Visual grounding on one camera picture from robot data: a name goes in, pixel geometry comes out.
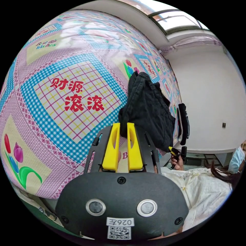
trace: number label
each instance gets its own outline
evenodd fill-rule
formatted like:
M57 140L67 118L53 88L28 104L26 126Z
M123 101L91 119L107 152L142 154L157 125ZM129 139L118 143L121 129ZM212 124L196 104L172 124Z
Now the number label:
M134 226L134 218L111 218L107 217L107 226Z

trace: window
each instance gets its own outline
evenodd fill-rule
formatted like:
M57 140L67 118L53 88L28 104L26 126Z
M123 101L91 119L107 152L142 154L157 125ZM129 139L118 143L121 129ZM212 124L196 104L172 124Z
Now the window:
M194 26L200 29L198 21L183 11L165 12L155 16L155 20L165 31L181 26Z
M165 3L154 0L116 0L137 8L146 14L165 35L191 29L209 30L191 15Z
M117 0L117 1L129 4L137 8L141 12L145 13L146 15L150 15L160 10L177 9L168 4L161 3L158 1L154 1L154 0Z

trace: black cloth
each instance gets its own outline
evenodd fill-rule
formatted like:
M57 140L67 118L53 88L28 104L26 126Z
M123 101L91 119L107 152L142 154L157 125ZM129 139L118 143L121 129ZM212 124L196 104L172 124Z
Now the black cloth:
M179 104L178 121L179 121L179 137L183 133L180 145L185 145L186 139L188 139L190 136L190 123L186 111L186 106L184 103Z
M134 123L147 131L156 148L169 152L173 146L175 118L169 111L170 102L151 82L148 74L135 71L128 84L128 100L119 111L120 135L127 137L127 123Z

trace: black jacket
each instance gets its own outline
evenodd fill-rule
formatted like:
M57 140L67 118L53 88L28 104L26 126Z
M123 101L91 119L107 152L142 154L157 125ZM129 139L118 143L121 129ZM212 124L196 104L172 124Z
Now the black jacket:
M169 105L169 100L161 93L160 84L153 84L148 74L135 71L129 80L127 103L118 116L120 135L127 137L127 123L134 123L150 134L156 148L169 152L175 127Z

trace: label sticker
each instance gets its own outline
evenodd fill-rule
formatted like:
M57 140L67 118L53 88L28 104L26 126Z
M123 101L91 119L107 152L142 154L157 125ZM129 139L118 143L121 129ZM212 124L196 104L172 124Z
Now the label sticker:
M107 226L127 226L131 227L134 226L134 218L128 218L128 219L121 219L121 218L111 218L107 217Z
M107 217L107 239L131 240L131 227L134 226L134 218L111 218Z

